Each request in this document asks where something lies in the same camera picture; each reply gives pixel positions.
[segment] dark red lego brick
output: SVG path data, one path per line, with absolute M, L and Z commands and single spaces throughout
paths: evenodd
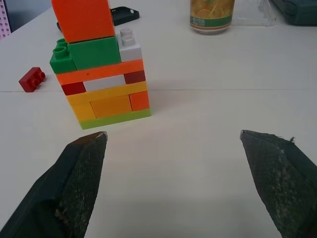
M 126 84 L 143 82 L 145 81 L 145 73 L 144 70 L 133 73 L 126 73 L 124 75 L 124 78 Z
M 61 88 L 66 96 L 86 92 L 83 82 L 64 84 Z
M 44 79 L 45 74 L 41 69 L 39 67 L 33 67 L 19 80 L 19 83 L 25 92 L 32 93 Z

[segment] green lego brick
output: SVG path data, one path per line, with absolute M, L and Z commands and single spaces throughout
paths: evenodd
M 66 73 L 76 71 L 77 68 L 69 53 L 68 45 L 65 39 L 59 39 L 53 50 L 53 55 L 50 60 L 50 65 L 54 73 Z
M 150 115 L 151 115 L 151 110 L 145 109 L 141 111 L 134 111 L 134 112 L 106 117 L 106 118 L 82 121 L 80 122 L 80 126 L 83 130 L 85 130 L 85 129 L 89 129 L 93 127 L 109 125 L 109 124 L 114 124 L 114 123 L 119 123 L 123 121 L 139 119 L 139 118 L 145 118 L 145 117 L 149 117 Z
M 68 44 L 77 69 L 99 67 L 120 63 L 120 52 L 116 37 Z

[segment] table surface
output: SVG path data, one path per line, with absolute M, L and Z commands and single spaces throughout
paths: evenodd
M 189 29 L 182 0 L 117 0 L 141 13 L 153 116 L 82 131 L 49 60 L 62 35 L 49 9 L 0 42 L 0 227 L 33 182 L 80 136 L 109 141 L 87 238 L 279 238 L 255 189 L 242 129 L 295 136 L 317 162 L 317 30 Z M 47 74 L 34 93 L 18 80 Z

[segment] lego tower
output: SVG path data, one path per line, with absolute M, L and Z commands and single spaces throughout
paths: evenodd
M 141 47 L 107 0 L 52 0 L 64 39 L 50 65 L 82 129 L 149 117 Z

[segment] white lego brick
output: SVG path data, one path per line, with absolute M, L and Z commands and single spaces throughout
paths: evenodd
M 121 62 L 142 59 L 141 46 L 131 29 L 121 29 L 117 34 Z
M 94 79 L 94 80 L 84 82 L 84 86 L 87 92 L 105 89 L 105 88 L 117 87 L 121 85 L 125 85 L 125 79 L 123 74 L 107 77 L 107 78 Z

